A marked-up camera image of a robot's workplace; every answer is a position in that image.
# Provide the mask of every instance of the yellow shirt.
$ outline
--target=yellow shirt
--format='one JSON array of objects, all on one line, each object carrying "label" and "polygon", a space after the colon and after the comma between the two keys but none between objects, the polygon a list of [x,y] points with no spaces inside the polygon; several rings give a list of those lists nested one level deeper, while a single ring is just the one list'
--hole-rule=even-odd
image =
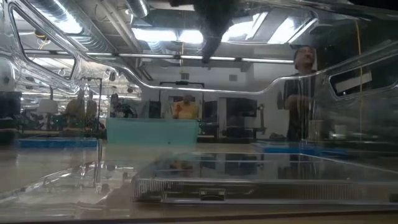
[{"label": "yellow shirt", "polygon": [[198,106],[190,102],[185,104],[183,101],[174,103],[173,115],[178,119],[198,119]]}]

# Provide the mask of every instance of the teal container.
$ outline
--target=teal container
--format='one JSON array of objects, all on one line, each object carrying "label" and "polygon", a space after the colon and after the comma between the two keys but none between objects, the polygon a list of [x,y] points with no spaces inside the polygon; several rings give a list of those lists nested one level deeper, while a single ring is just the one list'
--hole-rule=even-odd
[{"label": "teal container", "polygon": [[107,118],[108,144],[129,146],[193,146],[197,143],[196,120]]}]

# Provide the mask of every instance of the person in yellow shirt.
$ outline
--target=person in yellow shirt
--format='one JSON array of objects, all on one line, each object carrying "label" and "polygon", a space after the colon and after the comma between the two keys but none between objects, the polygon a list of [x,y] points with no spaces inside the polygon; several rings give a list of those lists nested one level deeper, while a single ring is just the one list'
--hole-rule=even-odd
[{"label": "person in yellow shirt", "polygon": [[190,94],[184,94],[182,101],[174,103],[174,119],[198,119],[199,107],[191,99]]}]

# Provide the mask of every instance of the yellow cable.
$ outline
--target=yellow cable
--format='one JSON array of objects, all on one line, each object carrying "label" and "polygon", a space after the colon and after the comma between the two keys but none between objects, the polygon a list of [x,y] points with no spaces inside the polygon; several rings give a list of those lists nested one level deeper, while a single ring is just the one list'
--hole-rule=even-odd
[{"label": "yellow cable", "polygon": [[[358,38],[358,55],[362,54],[361,50],[361,34],[359,33],[359,26],[358,22],[355,20],[355,27],[356,27],[356,36]],[[359,100],[359,131],[362,134],[362,110],[363,110],[363,96],[362,96],[362,75],[363,75],[363,69],[362,67],[359,69],[359,79],[360,79],[360,85],[359,85],[359,96],[361,97]]]}]

